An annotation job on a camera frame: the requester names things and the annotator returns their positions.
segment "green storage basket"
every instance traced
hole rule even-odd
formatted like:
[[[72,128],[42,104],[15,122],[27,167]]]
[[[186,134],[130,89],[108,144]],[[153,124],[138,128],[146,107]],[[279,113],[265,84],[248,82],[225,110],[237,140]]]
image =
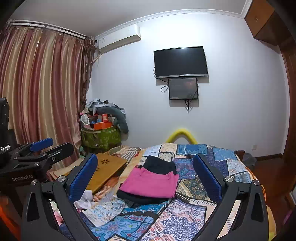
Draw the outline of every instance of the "green storage basket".
[[[112,126],[102,130],[81,128],[81,141],[86,153],[103,153],[121,145],[121,135],[118,128]]]

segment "yellow arch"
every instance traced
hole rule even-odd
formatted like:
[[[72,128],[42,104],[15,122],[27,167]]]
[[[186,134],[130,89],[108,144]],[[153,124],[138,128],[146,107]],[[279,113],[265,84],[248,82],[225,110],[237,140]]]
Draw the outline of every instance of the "yellow arch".
[[[178,130],[176,130],[173,134],[170,135],[170,137],[166,140],[167,143],[173,143],[174,140],[176,140],[176,137],[178,135],[185,135],[189,142],[191,144],[197,144],[197,141],[196,139],[193,137],[193,135],[188,131],[186,130],[185,128],[180,128]]]

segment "television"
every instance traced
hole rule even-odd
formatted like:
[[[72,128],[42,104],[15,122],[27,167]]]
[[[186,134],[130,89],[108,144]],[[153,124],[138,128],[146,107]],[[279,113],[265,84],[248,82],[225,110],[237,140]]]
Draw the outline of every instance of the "television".
[[[154,51],[156,78],[208,76],[203,47]]]
[[[168,80],[170,100],[198,99],[198,83],[196,78],[178,78]]]

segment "silver screw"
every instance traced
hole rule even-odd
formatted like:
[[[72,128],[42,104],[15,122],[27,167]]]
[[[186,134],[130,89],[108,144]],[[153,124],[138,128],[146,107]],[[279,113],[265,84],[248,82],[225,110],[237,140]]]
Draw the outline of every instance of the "silver screw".
[[[65,176],[60,176],[58,179],[57,179],[59,182],[63,182],[66,180],[66,177]]]
[[[253,183],[256,185],[256,186],[259,186],[260,185],[260,182],[256,179],[253,180]]]
[[[227,176],[227,177],[225,177],[225,180],[230,183],[233,181],[233,178],[230,176]]]
[[[37,182],[38,182],[38,180],[37,180],[37,179],[34,179],[34,180],[31,182],[31,185],[36,185]]]

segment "air conditioner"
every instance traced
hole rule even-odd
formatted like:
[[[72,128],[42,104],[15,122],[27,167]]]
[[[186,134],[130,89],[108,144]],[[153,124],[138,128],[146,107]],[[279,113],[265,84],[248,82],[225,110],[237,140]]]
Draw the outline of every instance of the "air conditioner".
[[[121,46],[141,40],[140,28],[133,24],[99,39],[99,52],[106,53]]]

